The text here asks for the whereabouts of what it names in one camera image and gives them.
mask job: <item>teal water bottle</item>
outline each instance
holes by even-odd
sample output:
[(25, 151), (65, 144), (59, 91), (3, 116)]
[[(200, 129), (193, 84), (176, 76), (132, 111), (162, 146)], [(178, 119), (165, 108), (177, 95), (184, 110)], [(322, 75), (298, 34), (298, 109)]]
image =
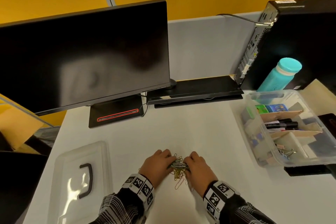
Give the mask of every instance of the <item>teal water bottle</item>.
[(282, 58), (268, 74), (257, 91), (283, 90), (301, 68), (301, 63), (296, 59)]

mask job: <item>gray partition panel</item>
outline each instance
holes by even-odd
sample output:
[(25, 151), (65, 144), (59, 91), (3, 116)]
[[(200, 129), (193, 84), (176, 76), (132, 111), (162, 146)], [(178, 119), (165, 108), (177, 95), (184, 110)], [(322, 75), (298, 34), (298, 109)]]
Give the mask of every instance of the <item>gray partition panel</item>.
[[(238, 15), (258, 20), (261, 12)], [(168, 21), (170, 77), (234, 74), (253, 31), (254, 23), (229, 16)]]

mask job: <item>wristband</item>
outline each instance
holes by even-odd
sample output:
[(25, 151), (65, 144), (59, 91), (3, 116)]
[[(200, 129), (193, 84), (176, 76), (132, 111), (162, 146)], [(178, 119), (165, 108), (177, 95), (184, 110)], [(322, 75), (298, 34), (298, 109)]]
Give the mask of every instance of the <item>wristband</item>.
[(124, 182), (122, 188), (128, 188), (137, 194), (143, 202), (145, 211), (148, 211), (152, 206), (154, 200), (154, 188), (145, 176), (141, 174), (132, 174), (126, 182)]
[(203, 199), (204, 206), (208, 214), (214, 218), (216, 222), (219, 221), (219, 216), (224, 208), (225, 202), (234, 194), (239, 195), (234, 188), (222, 181), (214, 183), (205, 194)]

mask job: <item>desktop computer tower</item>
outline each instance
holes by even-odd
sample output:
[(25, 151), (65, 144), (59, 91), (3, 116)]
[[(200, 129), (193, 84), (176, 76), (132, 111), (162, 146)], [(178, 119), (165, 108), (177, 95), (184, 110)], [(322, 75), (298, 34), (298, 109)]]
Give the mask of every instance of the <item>desktop computer tower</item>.
[(284, 57), (302, 69), (285, 89), (304, 89), (314, 79), (336, 94), (336, 0), (269, 1), (234, 79), (243, 90), (257, 90)]

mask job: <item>water bottle lid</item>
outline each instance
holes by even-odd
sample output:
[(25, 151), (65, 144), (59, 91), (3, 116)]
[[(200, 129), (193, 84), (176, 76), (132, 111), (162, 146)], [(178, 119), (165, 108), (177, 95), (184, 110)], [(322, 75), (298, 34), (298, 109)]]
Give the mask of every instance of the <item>water bottle lid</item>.
[(297, 73), (301, 70), (302, 65), (299, 61), (292, 58), (282, 58), (278, 62), (279, 68), (289, 73)]

